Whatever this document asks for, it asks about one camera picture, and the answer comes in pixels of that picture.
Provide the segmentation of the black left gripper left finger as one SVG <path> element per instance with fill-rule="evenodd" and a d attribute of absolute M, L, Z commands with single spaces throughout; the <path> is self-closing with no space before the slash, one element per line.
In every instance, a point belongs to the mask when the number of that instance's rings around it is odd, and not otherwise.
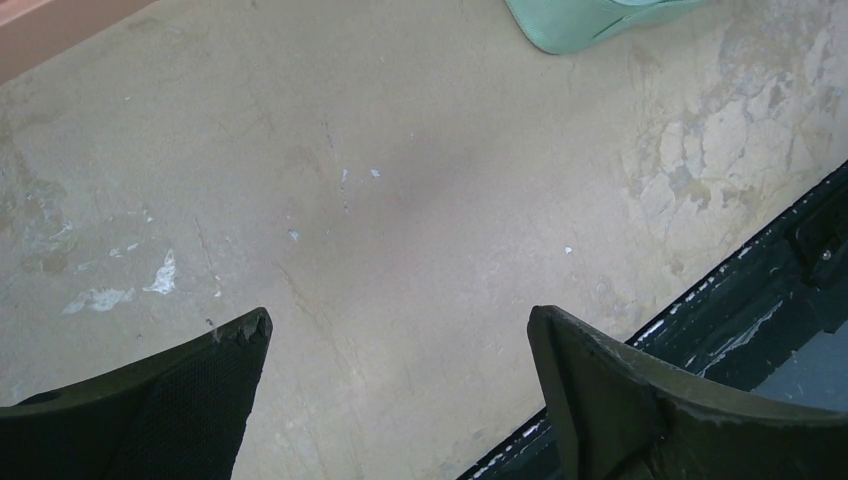
<path fill-rule="evenodd" d="M 1 410 L 4 479 L 229 479 L 273 332 L 256 308 Z"/>

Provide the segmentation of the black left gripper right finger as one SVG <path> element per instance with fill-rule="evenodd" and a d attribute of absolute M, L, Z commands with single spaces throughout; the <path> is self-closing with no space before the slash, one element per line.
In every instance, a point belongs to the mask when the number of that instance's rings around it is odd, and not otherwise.
<path fill-rule="evenodd" d="M 568 479 L 843 479 L 847 416 L 747 393 L 556 306 L 527 324 Z"/>

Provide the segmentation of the mint green case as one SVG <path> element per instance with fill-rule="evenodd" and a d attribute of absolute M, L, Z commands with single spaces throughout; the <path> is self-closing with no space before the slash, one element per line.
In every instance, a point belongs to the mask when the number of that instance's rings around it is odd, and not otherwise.
<path fill-rule="evenodd" d="M 701 5 L 699 0 L 508 0 L 519 29 L 537 49 L 571 54 L 641 26 L 675 20 Z"/>

